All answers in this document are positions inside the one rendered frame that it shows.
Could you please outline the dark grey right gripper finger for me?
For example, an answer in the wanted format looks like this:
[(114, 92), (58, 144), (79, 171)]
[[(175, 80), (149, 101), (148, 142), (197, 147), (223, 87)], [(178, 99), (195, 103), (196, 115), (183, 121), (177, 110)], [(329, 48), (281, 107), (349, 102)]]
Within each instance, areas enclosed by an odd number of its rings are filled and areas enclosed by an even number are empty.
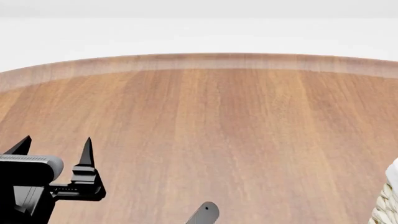
[(185, 224), (215, 224), (220, 216), (218, 206), (213, 202), (203, 203)]

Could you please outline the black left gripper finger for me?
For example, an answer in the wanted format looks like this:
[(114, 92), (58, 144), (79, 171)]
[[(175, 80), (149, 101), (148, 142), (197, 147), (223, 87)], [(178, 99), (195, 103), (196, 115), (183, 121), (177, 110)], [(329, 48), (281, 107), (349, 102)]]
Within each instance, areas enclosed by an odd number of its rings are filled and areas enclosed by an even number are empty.
[(83, 147), (80, 160), (72, 169), (73, 184), (84, 185), (99, 185), (100, 175), (95, 167), (95, 160), (93, 155), (93, 145), (91, 138), (86, 140)]
[(16, 145), (11, 147), (8, 151), (4, 152), (4, 154), (27, 155), (29, 153), (31, 142), (32, 142), (31, 137), (26, 136), (24, 139), (19, 141)]

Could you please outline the woven straw basket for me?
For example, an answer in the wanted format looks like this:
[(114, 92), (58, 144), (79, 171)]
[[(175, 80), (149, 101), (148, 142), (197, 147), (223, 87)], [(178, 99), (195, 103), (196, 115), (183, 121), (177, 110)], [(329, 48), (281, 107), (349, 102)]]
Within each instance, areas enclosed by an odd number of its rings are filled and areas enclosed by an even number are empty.
[(398, 192), (389, 182), (383, 185), (368, 224), (398, 224)]

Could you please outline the white basket lining cloth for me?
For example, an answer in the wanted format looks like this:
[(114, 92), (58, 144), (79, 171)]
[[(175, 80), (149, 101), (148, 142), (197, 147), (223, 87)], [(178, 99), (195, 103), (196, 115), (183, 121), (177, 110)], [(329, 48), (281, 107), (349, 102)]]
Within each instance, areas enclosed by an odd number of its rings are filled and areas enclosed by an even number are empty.
[(389, 185), (398, 192), (398, 158), (386, 169), (386, 179)]

